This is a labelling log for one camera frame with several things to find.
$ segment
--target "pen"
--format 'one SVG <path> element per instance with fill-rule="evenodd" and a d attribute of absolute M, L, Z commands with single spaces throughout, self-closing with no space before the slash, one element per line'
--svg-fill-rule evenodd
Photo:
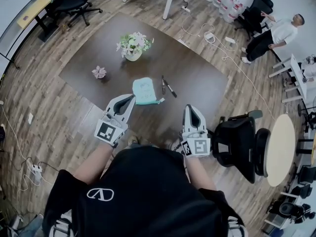
<path fill-rule="evenodd" d="M 164 95 L 166 93 L 166 89 L 164 87 L 164 79 L 163 79 L 163 75 L 162 75 L 162 94 Z"/>
<path fill-rule="evenodd" d="M 163 79 L 163 80 L 164 80 L 164 83 L 167 85 L 167 87 L 170 89 L 172 95 L 173 95 L 174 97 L 177 97 L 176 92 L 174 92 L 174 91 L 172 90 L 172 88 L 170 87 L 170 85 L 168 84 L 168 82 L 167 82 L 165 79 Z"/>

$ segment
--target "white logo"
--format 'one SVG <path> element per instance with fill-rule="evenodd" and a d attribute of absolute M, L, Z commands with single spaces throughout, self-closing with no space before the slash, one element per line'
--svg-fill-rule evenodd
<path fill-rule="evenodd" d="M 107 201 L 111 201 L 112 198 L 114 197 L 114 191 L 111 189 L 96 188 L 96 189 L 92 189 L 88 191 L 87 193 L 87 197 L 92 198 L 92 199 L 95 199 L 97 195 L 98 195 L 98 200 L 107 202 Z"/>

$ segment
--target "floor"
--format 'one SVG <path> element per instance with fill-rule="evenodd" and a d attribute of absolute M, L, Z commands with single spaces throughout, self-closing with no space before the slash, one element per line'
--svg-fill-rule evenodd
<path fill-rule="evenodd" d="M 126 3 L 122 0 L 91 1 L 94 6 L 102 8 L 103 13 L 89 14 L 89 27 L 78 19 L 68 29 L 66 25 L 69 18 L 65 16 L 58 22 L 58 31 L 47 43 L 42 43 L 37 38 L 41 32 L 40 27 L 37 27 L 16 55 L 16 63 L 21 69 L 11 66 L 5 76 L 0 99 L 4 100 L 4 110 L 16 131 L 25 157 L 32 157 L 35 163 L 44 161 L 57 169 L 64 168 L 73 172 L 96 147 L 98 141 L 93 137 L 95 127 L 91 123 L 101 116 L 102 110 L 80 96 L 58 75 L 84 42 L 118 11 L 132 15 L 175 39 L 182 39 L 190 49 L 229 78 L 218 114 L 208 124 L 209 128 L 216 127 L 220 116 L 241 115 L 253 109 L 261 109 L 264 114 L 257 122 L 257 128 L 272 128 L 273 118 L 252 84 L 231 60 L 222 60 L 222 51 L 204 41 L 203 33 L 212 28 L 209 25 L 204 26 L 199 36 L 190 36 L 182 30 L 181 24 L 188 16 L 187 12 L 180 9 L 184 4 L 182 0 L 173 0 L 167 20 L 162 19 L 166 0 L 127 0 Z M 245 32 L 236 32 L 234 25 L 220 18 L 216 8 L 205 0 L 189 0 L 189 9 L 192 17 L 183 24 L 187 31 L 197 33 L 203 23 L 210 22 L 215 27 L 214 34 L 220 40 L 228 36 L 234 38 L 239 47 L 247 45 Z M 285 92 L 282 77 L 267 77 L 272 72 L 272 65 L 277 62 L 275 56 L 268 52 L 247 65 L 240 60 L 240 49 L 228 54 L 253 80 L 275 118 L 288 112 L 298 136 L 302 122 L 296 110 L 299 101 L 283 105 L 281 99 L 285 98 Z M 29 113 L 34 115 L 31 125 L 27 122 Z M 28 190 L 18 191 L 27 188 L 23 174 L 30 173 L 25 165 L 22 171 L 13 168 L 13 163 L 19 168 L 23 159 L 2 111 L 0 120 L 6 125 L 7 138 L 3 147 L 9 152 L 0 155 L 0 183 L 9 201 L 19 212 L 43 213 L 52 186 L 42 181 L 36 187 L 27 179 Z M 266 208 L 271 199 L 283 189 L 283 185 L 272 188 L 263 178 L 258 178 L 256 184 L 251 185 L 235 168 L 220 166 L 213 156 L 202 161 L 217 188 L 224 191 L 229 204 L 243 218 L 250 236 L 259 236 Z M 53 183 L 57 172 L 44 163 L 41 165 L 45 180 Z M 32 214 L 29 213 L 26 217 L 32 217 Z"/>

